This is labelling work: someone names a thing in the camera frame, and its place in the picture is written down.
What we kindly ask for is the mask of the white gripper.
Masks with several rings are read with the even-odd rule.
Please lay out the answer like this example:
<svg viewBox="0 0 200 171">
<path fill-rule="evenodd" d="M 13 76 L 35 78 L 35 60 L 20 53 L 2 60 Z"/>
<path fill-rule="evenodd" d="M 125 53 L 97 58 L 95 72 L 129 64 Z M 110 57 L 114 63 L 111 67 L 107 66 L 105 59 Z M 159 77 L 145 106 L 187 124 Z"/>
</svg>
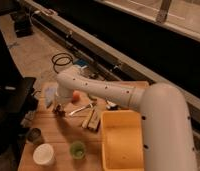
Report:
<svg viewBox="0 0 200 171">
<path fill-rule="evenodd" d="M 65 107 L 73 97 L 73 91 L 64 87 L 58 87 L 55 93 L 55 104 Z"/>
</svg>

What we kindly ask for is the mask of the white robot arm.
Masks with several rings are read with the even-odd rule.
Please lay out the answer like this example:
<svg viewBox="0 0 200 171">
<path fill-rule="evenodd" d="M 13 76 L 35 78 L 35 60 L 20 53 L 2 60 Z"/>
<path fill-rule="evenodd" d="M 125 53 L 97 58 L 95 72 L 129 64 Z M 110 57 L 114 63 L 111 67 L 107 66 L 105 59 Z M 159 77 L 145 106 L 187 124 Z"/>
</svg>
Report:
<svg viewBox="0 0 200 171">
<path fill-rule="evenodd" d="M 57 75 L 56 99 L 66 105 L 75 90 L 141 114 L 146 171 L 198 171 L 190 113 L 181 91 L 167 83 L 147 88 L 85 78 L 73 65 Z"/>
</svg>

